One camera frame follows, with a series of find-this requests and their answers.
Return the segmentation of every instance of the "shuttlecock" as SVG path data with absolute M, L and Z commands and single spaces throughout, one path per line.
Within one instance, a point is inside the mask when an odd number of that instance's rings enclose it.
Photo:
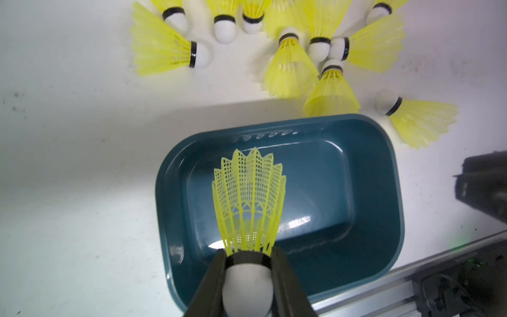
M 376 107 L 391 119 L 402 140 L 415 149 L 438 141 L 459 113 L 453 104 L 405 100 L 389 90 L 377 93 Z
M 322 77 L 303 107 L 306 117 L 358 114 L 361 105 L 343 77 L 342 62 L 328 60 Z
M 378 20 L 393 14 L 402 5 L 407 3 L 408 0 L 375 0 L 372 10 L 366 18 L 366 24 L 370 25 Z
M 299 44 L 296 29 L 284 29 L 278 50 L 264 76 L 264 87 L 280 99 L 299 98 L 318 82 L 318 70 Z
M 329 57 L 348 60 L 375 72 L 385 72 L 403 49 L 404 23 L 397 14 L 368 25 L 350 38 L 333 38 Z
M 305 31 L 303 8 L 299 0 L 272 0 L 265 10 L 264 31 L 270 38 L 276 38 L 286 27 Z
M 134 2 L 134 63 L 141 76 L 163 73 L 178 67 L 203 68 L 210 62 L 209 49 L 197 42 L 189 42 L 172 27 Z
M 325 60 L 329 54 L 331 37 L 340 26 L 352 0 L 304 1 L 306 23 L 310 33 L 308 55 L 315 63 Z
M 239 0 L 206 0 L 214 16 L 216 39 L 222 44 L 229 44 L 236 38 L 236 12 Z
M 229 317 L 264 317 L 271 308 L 270 258 L 285 198 L 282 165 L 254 148 L 222 158 L 212 182 L 213 203 L 227 265 L 222 302 Z
M 187 34 L 189 24 L 183 9 L 183 0 L 152 0 L 152 3 L 162 13 L 165 23 L 180 34 Z
M 255 34 L 262 29 L 264 11 L 268 4 L 268 0 L 241 0 L 243 29 L 247 34 Z

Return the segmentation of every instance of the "black device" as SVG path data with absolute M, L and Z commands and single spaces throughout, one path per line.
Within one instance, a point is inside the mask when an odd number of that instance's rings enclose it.
M 465 159 L 455 193 L 456 199 L 507 223 L 507 151 Z
M 217 250 L 185 317 L 222 317 L 224 315 L 222 288 L 225 270 L 228 262 L 232 260 L 231 257 L 237 254 L 227 257 L 224 249 Z M 271 267 L 273 280 L 272 315 L 274 317 L 317 317 L 283 250 L 274 246 L 271 257 L 266 256 L 264 259 L 270 262 L 264 264 Z

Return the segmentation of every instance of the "black band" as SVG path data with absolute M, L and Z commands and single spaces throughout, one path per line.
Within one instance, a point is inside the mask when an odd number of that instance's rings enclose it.
M 385 115 L 389 117 L 390 115 L 395 113 L 396 110 L 398 110 L 398 108 L 402 105 L 402 101 L 403 99 L 401 97 L 398 97 L 398 100 L 396 101 L 394 106 L 392 106 L 391 110 L 389 110 Z
M 338 66 L 338 65 L 329 65 L 328 67 L 326 67 L 326 68 L 324 68 L 322 70 L 322 75 L 324 75 L 325 72 L 330 71 L 332 69 L 337 69 L 337 70 L 341 71 L 342 74 L 343 74 L 343 68 L 341 66 Z
M 167 19 L 168 17 L 170 17 L 171 15 L 173 15 L 174 13 L 183 13 L 185 14 L 185 10 L 183 10 L 182 7 L 172 7 L 172 8 L 169 8 L 167 10 L 165 10 L 164 12 L 162 12 L 162 19 Z
M 225 269 L 236 264 L 260 264 L 271 269 L 271 258 L 264 253 L 255 251 L 239 251 L 231 254 L 225 259 Z
M 343 40 L 345 41 L 345 48 L 343 49 L 342 60 L 346 60 L 348 57 L 348 52 L 350 50 L 350 41 L 348 38 L 343 38 Z
M 217 15 L 213 19 L 213 23 L 217 23 L 218 21 L 232 21 L 232 22 L 236 23 L 236 19 L 232 15 L 228 15 L 228 14 Z
M 384 9 L 386 9 L 389 12 L 389 14 L 392 14 L 392 8 L 387 3 L 379 2 L 379 3 L 377 3 L 376 5 L 373 6 L 373 9 L 374 8 L 384 8 Z
M 248 23 L 252 23 L 252 24 L 260 23 L 262 21 L 262 19 L 264 19 L 264 13 L 262 14 L 262 16 L 260 18 L 257 18 L 257 19 L 249 18 L 243 13 L 243 20 L 245 20 Z
M 197 43 L 194 41 L 190 42 L 190 68 L 194 68 L 195 66 L 195 57 L 197 53 Z
M 296 38 L 296 40 L 299 41 L 299 37 L 295 33 L 287 33 L 280 36 L 280 39 L 278 40 L 278 45 L 280 45 L 282 41 L 285 40 L 286 38 Z
M 310 40 L 310 44 L 313 44 L 313 43 L 328 43 L 328 44 L 331 44 L 331 39 L 328 39 L 328 38 L 312 38 Z

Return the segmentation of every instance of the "white table surface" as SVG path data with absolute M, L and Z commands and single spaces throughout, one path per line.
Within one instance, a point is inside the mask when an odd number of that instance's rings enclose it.
M 139 78 L 131 1 L 0 2 L 0 316 L 178 316 L 162 263 L 154 185 L 169 150 L 196 132 L 300 117 L 270 99 L 256 69 L 263 33 L 219 45 L 204 0 L 185 2 L 188 38 L 212 64 Z M 338 33 L 364 25 L 354 0 Z M 411 0 L 405 50 L 374 74 L 345 76 L 391 136 L 405 243 L 395 267 L 507 226 L 454 199 L 464 158 L 507 148 L 507 2 Z M 458 123 L 420 151 L 402 145 L 373 96 L 451 102 Z

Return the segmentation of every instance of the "shuttlecock mesh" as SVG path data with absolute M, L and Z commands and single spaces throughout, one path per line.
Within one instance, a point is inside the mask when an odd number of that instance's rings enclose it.
M 295 99 L 318 82 L 318 70 L 295 38 L 282 41 L 264 76 L 264 87 L 280 99 Z
M 350 37 L 347 60 L 375 72 L 385 72 L 403 49 L 405 26 L 400 15 L 391 14 Z
M 206 0 L 213 16 L 226 14 L 235 17 L 239 0 Z
M 152 3 L 160 12 L 164 12 L 169 8 L 183 7 L 183 0 L 152 0 Z
M 315 89 L 305 102 L 305 117 L 320 117 L 344 114 L 358 114 L 359 101 L 343 74 L 332 69 L 322 75 Z
M 303 2 L 311 38 L 331 38 L 342 22 L 352 0 L 308 0 Z
M 238 251 L 271 254 L 285 199 L 286 177 L 273 154 L 257 149 L 222 158 L 212 182 L 213 202 L 227 255 Z
M 268 0 L 241 0 L 243 13 L 252 19 L 258 19 L 262 17 L 268 4 Z
M 458 107 L 453 104 L 403 100 L 389 118 L 403 141 L 418 149 L 438 141 L 441 134 L 447 133 L 458 113 Z
M 299 32 L 305 31 L 303 8 L 299 0 L 272 0 L 266 8 L 264 31 L 270 38 L 276 38 L 286 27 Z
M 139 3 L 133 7 L 130 32 L 137 73 L 144 76 L 189 66 L 190 42 Z

